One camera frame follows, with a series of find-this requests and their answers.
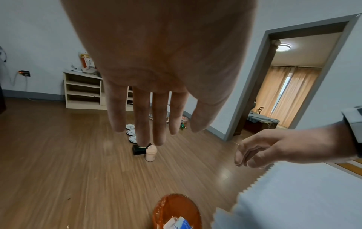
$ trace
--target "plate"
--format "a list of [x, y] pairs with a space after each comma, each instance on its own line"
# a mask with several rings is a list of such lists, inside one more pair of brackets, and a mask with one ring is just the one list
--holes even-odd
[[129, 136], [136, 136], [136, 131], [135, 130], [127, 130], [126, 133], [129, 135]]
[[131, 130], [131, 129], [134, 129], [134, 128], [135, 128], [134, 124], [126, 124], [126, 129], [127, 130]]
[[137, 144], [137, 141], [136, 141], [136, 136], [131, 136], [129, 137], [129, 141], [134, 143], [134, 144]]

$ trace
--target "gray baseboard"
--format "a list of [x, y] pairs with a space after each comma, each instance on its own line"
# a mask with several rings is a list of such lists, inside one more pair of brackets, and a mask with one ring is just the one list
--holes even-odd
[[4, 94], [4, 97], [8, 97], [8, 98], [30, 98], [30, 99], [36, 99], [36, 100], [65, 101], [65, 95], [56, 95], [56, 94], [48, 94], [48, 93], [3, 90], [3, 94]]
[[[187, 118], [191, 118], [191, 114], [188, 113], [187, 111], [184, 111], [183, 115]], [[213, 135], [217, 136], [218, 138], [221, 138], [223, 141], [225, 141], [225, 134], [221, 133], [214, 127], [209, 126], [206, 128], [206, 130], [209, 131], [210, 133], [212, 133]]]

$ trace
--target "white bookshelf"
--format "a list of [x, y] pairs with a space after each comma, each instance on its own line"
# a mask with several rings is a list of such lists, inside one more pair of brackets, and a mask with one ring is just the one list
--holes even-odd
[[[103, 80], [96, 75], [65, 71], [64, 90], [66, 107], [71, 109], [106, 110]], [[126, 111], [133, 111], [133, 91], [128, 88]]]

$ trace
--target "round ceiling lamp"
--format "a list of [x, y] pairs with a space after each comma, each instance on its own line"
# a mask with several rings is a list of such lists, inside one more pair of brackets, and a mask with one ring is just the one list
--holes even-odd
[[285, 43], [281, 43], [278, 48], [277, 48], [277, 52], [286, 52], [291, 48], [291, 45], [289, 44], [285, 44]]

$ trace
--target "beige container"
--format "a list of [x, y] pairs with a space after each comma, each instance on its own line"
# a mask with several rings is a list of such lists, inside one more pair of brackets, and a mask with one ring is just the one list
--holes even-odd
[[149, 146], [146, 149], [146, 161], [152, 162], [156, 159], [157, 155], [157, 147], [156, 146]]

